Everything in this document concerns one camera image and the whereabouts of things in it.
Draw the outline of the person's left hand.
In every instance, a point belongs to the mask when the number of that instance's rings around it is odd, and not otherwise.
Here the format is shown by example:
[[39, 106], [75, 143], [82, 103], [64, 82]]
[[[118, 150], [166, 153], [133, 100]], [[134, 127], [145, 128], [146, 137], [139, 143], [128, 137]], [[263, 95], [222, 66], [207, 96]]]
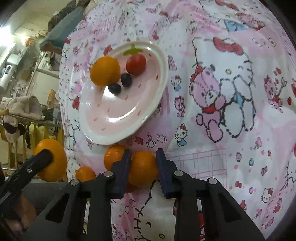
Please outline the person's left hand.
[[35, 221], [37, 218], [36, 209], [27, 198], [21, 194], [16, 203], [12, 207], [12, 213], [9, 218], [5, 218], [5, 221], [12, 232], [21, 237], [25, 230]]

